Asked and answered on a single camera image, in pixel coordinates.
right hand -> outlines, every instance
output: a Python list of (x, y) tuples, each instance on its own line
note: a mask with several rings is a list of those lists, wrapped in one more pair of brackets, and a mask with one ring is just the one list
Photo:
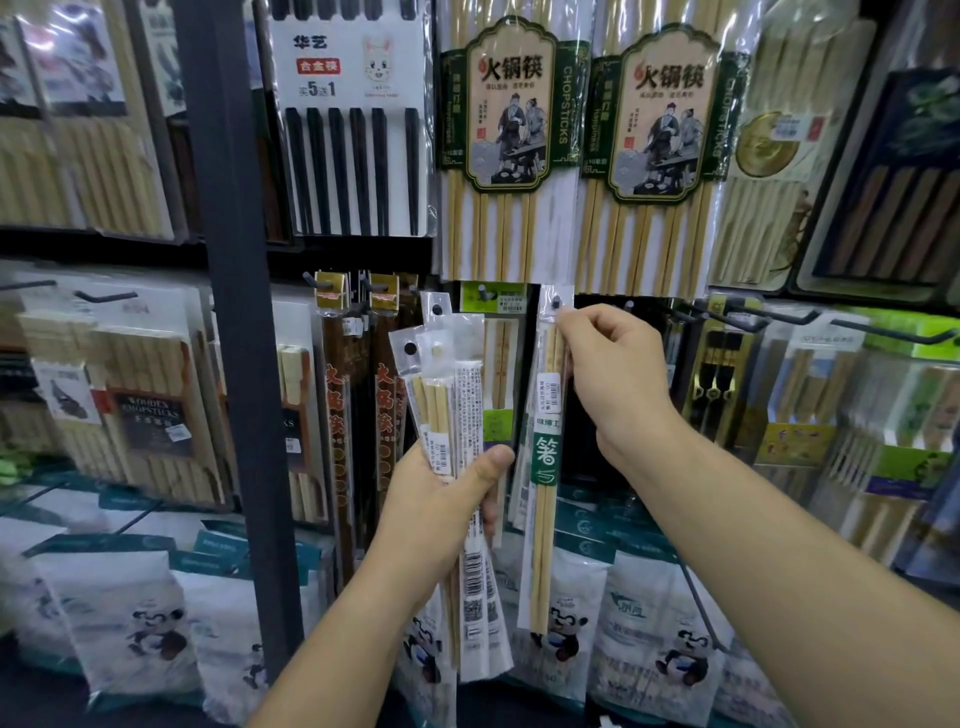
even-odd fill
[[(573, 356), (577, 396), (597, 425), (600, 452), (629, 477), (627, 471), (644, 457), (645, 445), (683, 424), (670, 401), (660, 334), (603, 303), (563, 308), (557, 326)], [(655, 448), (649, 450), (652, 457)]]

gold medallion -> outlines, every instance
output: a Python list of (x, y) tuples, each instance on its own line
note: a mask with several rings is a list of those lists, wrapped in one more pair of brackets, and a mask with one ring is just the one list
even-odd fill
[(779, 111), (762, 114), (747, 124), (736, 146), (736, 163), (748, 177), (770, 177), (782, 172), (800, 149), (797, 141), (774, 141), (770, 138)]

panda cartoon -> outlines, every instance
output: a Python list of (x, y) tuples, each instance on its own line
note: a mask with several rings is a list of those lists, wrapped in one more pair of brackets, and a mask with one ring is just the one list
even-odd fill
[(420, 666), (423, 673), (423, 680), (429, 685), (440, 683), (440, 668), (437, 666), (437, 658), (430, 654), (428, 648), (433, 646), (433, 633), (428, 629), (423, 629), (419, 619), (414, 619), (414, 625), (417, 628), (417, 634), (407, 635), (403, 643), (403, 651), (415, 666)]
[[(558, 662), (565, 663), (580, 651), (577, 633), (587, 622), (586, 617), (577, 618), (576, 615), (564, 614), (557, 607), (550, 607), (550, 631), (546, 634), (546, 641), (557, 650)], [(537, 647), (543, 648), (543, 635), (531, 632), (530, 637)]]
[(674, 649), (667, 652), (662, 660), (657, 660), (657, 670), (692, 688), (707, 677), (707, 657), (712, 652), (710, 637), (682, 629), (674, 639)]
[(252, 665), (247, 667), (247, 674), (243, 676), (243, 681), (252, 689), (258, 690), (266, 687), (266, 682), (262, 685), (257, 681), (257, 676), (265, 669), (263, 667), (263, 645), (255, 644), (251, 647), (250, 660)]
[(183, 610), (175, 609), (169, 614), (163, 612), (137, 611), (133, 613), (137, 630), (127, 637), (132, 640), (127, 647), (138, 657), (157, 652), (161, 660), (171, 662), (186, 649), (186, 638), (177, 631)]

green label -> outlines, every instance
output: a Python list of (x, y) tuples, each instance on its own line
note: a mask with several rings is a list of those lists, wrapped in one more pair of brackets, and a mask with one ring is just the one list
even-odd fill
[(480, 192), (533, 192), (580, 164), (589, 43), (507, 15), (441, 54), (441, 169)]
[(485, 409), (483, 411), (484, 443), (507, 443), (514, 441), (514, 410)]
[(657, 205), (724, 180), (749, 61), (679, 23), (596, 61), (584, 176), (604, 180), (621, 203)]

finger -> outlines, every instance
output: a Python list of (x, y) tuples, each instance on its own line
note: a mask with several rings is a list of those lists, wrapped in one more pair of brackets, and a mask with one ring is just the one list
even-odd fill
[(474, 460), (446, 490), (457, 502), (457, 507), (470, 514), (513, 462), (514, 452), (506, 445), (497, 445)]

